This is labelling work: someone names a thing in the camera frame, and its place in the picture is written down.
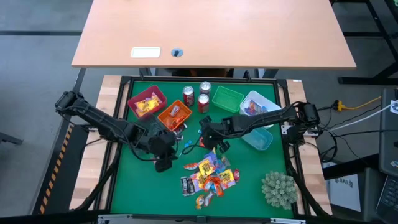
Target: red basket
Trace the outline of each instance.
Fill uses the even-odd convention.
[[[162,101],[162,103],[155,107],[154,109],[150,110],[149,112],[145,113],[144,115],[142,115],[141,117],[137,114],[136,109],[136,102],[142,101],[145,98],[151,97],[152,93],[155,93],[157,95],[157,97],[159,97],[159,99]],[[132,110],[132,112],[136,115],[136,117],[138,119],[144,119],[146,117],[148,117],[150,114],[154,114],[156,112],[158,112],[158,110],[164,108],[167,104],[166,101],[166,96],[164,96],[164,94],[161,92],[161,90],[159,89],[159,87],[157,87],[157,85],[153,85],[151,87],[149,87],[148,89],[142,91],[140,94],[133,96],[129,101],[128,104]]]

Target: gray floor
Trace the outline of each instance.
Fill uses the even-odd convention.
[[[397,31],[384,3],[373,3],[388,32]],[[82,30],[90,6],[90,0],[0,0],[0,30]],[[344,31],[376,30],[365,5],[335,4],[333,8]],[[63,91],[71,89],[78,73],[70,66],[78,41],[79,37],[0,36],[0,131],[24,140],[21,146],[0,144],[1,217],[30,212],[60,122],[53,105]],[[347,43],[357,70],[281,70],[277,78],[302,79],[307,100],[318,107],[328,106],[335,99],[354,106],[379,96],[383,86],[344,86],[336,78],[370,77],[380,72],[393,61],[386,43],[382,39],[354,38]],[[103,75],[109,74],[137,75],[137,70],[89,69],[81,88],[89,102],[96,103]],[[331,124],[368,108],[332,112]],[[321,117],[327,122],[329,112],[321,112]],[[378,116],[337,133],[370,129],[379,129]],[[378,150],[377,134],[349,136],[347,140],[359,156]],[[317,143],[321,151],[333,144],[327,135]],[[339,141],[336,159],[349,161],[355,156]]]

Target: green mat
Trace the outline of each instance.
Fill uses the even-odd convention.
[[[198,82],[134,82],[132,96],[139,94],[151,85],[157,85],[167,97],[167,106],[175,100],[182,100],[182,88],[191,85],[195,89],[195,97],[199,93]],[[242,93],[246,96],[255,90],[271,101],[275,102],[274,86],[271,84],[234,84],[212,83],[211,97],[219,85]],[[207,114],[200,114],[197,103],[191,106],[193,111],[186,124],[188,129],[183,132],[184,139],[180,143],[180,154],[183,145],[191,139],[195,142],[200,129],[199,120],[210,115],[213,122],[220,122],[221,118],[233,115],[215,105],[210,104]],[[130,111],[128,121],[135,121],[136,117]],[[261,179],[269,171],[285,172],[284,155],[280,128],[274,125],[269,129],[274,140],[266,151],[257,151],[242,139],[229,139],[231,148],[225,153],[231,163],[232,170],[239,169],[239,182],[226,189],[223,197],[213,197],[209,207],[195,209],[195,200],[204,191],[184,197],[182,195],[180,178],[193,174],[185,170],[184,165],[199,162],[209,151],[195,148],[188,155],[180,156],[173,161],[173,167],[163,173],[155,171],[153,162],[139,161],[131,153],[128,146],[123,146],[116,185],[114,188],[111,213],[129,213],[146,215],[203,215],[218,217],[258,217],[258,218],[292,218],[291,210],[274,208],[266,203],[261,192]]]

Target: orange basket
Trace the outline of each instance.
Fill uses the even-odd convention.
[[[177,114],[172,117],[170,112],[173,110],[174,106],[179,106],[180,110]],[[192,111],[185,106],[180,100],[174,101],[166,110],[164,110],[157,118],[161,121],[164,126],[166,126],[169,130],[176,130],[186,119],[191,116]]]

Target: green spiky toy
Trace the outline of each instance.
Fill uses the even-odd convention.
[[[290,204],[297,201],[297,191],[293,177],[271,171],[261,180],[262,193],[266,195],[268,204],[273,207],[291,209]]]

